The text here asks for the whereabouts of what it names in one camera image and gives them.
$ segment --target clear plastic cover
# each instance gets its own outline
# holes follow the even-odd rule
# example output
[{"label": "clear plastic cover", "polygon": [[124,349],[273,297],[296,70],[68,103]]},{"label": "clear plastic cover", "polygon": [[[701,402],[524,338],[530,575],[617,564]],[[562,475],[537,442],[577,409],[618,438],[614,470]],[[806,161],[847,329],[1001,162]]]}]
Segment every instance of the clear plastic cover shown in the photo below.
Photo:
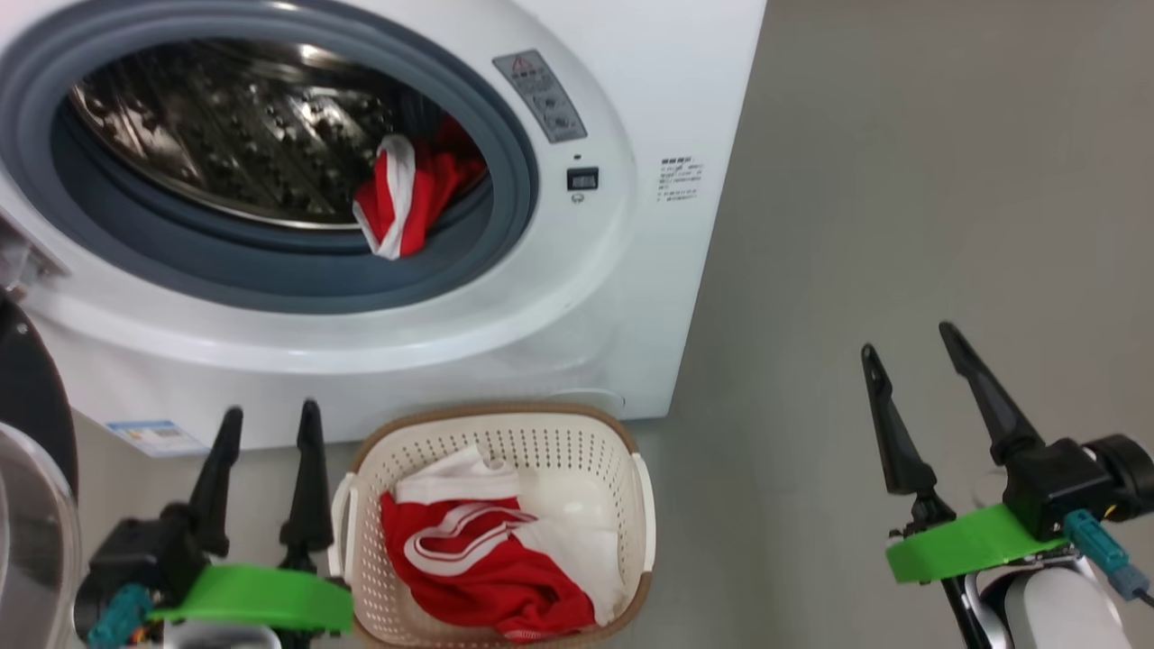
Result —
[{"label": "clear plastic cover", "polygon": [[0,639],[65,647],[81,577],[76,501],[31,438],[0,423]]}]

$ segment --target white basket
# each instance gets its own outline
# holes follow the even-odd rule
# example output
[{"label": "white basket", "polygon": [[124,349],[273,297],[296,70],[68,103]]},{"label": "white basket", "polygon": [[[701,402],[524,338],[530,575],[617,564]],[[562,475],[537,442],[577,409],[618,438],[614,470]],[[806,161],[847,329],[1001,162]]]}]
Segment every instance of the white basket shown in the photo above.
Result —
[{"label": "white basket", "polygon": [[604,640],[624,628],[649,592],[657,545],[653,490],[632,438],[608,415],[582,405],[471,406],[407,417],[365,441],[332,501],[336,542],[329,569],[350,585],[357,628],[383,647],[505,647],[492,629],[454,627],[429,617],[397,577],[384,551],[381,495],[400,478],[478,445],[517,467],[522,507],[539,516],[617,528],[617,562],[629,595],[608,626],[540,646]]}]

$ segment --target brown basket rim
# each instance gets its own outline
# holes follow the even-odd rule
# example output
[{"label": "brown basket rim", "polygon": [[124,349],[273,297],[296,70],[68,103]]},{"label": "brown basket rim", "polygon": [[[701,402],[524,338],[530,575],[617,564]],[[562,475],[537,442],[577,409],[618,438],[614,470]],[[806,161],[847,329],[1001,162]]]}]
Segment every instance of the brown basket rim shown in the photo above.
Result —
[{"label": "brown basket rim", "polygon": [[[578,403],[546,403],[546,402],[526,402],[526,403],[490,403],[490,404],[477,404],[477,405],[459,405],[455,408],[442,408],[439,410],[430,410],[428,412],[419,412],[417,415],[410,415],[407,417],[402,417],[399,419],[394,419],[388,424],[377,428],[372,435],[365,439],[360,448],[357,449],[357,455],[353,457],[353,464],[350,471],[354,473],[360,473],[361,465],[365,463],[365,458],[368,457],[369,452],[373,447],[377,445],[382,439],[388,435],[410,426],[417,426],[419,424],[427,424],[429,422],[440,422],[444,419],[463,419],[465,417],[480,417],[484,415],[524,415],[524,413],[548,413],[548,415],[583,415],[601,422],[602,424],[613,428],[621,441],[625,445],[625,449],[630,454],[639,453],[637,448],[637,442],[634,441],[634,437],[629,434],[624,424],[609,416],[609,413],[593,408],[591,405],[583,405]],[[547,640],[544,642],[533,642],[533,647],[548,647],[548,648],[563,648],[563,647],[583,647],[586,644],[592,644],[594,642],[601,642],[607,640],[609,636],[617,634],[621,629],[629,626],[637,614],[640,613],[642,606],[645,604],[646,597],[649,597],[650,587],[653,581],[653,572],[643,572],[640,581],[637,584],[637,592],[634,598],[629,602],[629,606],[617,616],[617,619],[609,622],[608,626],[599,628],[594,632],[582,633],[577,635],[570,635],[565,637],[560,637],[555,640]],[[353,631],[360,640],[366,643],[367,647],[383,647],[383,648],[419,648],[420,644],[391,644],[376,637],[365,626],[361,624],[360,618],[353,613]]]}]

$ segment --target warning label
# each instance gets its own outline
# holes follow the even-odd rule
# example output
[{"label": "warning label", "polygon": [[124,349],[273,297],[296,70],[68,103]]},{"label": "warning label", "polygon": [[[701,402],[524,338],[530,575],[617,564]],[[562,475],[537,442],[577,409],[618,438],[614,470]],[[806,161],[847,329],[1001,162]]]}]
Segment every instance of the warning label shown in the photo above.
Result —
[{"label": "warning label", "polygon": [[541,53],[529,50],[493,59],[501,74],[533,111],[549,142],[567,142],[586,136],[585,125],[561,82],[553,75]]},{"label": "warning label", "polygon": [[657,202],[688,201],[697,197],[705,165],[692,156],[661,158],[661,172],[657,181]]}]

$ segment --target green plastic bracket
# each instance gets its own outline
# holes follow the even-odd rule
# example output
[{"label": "green plastic bracket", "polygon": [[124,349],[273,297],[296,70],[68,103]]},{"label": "green plastic bracket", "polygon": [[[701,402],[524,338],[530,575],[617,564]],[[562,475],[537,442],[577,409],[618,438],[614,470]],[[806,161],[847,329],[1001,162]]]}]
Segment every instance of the green plastic bracket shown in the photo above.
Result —
[{"label": "green plastic bracket", "polygon": [[353,596],[308,573],[245,564],[209,566],[180,606],[152,611],[149,619],[349,633]]},{"label": "green plastic bracket", "polygon": [[1067,543],[1035,539],[998,503],[892,545],[885,558],[898,583],[931,582],[1004,566]]}]

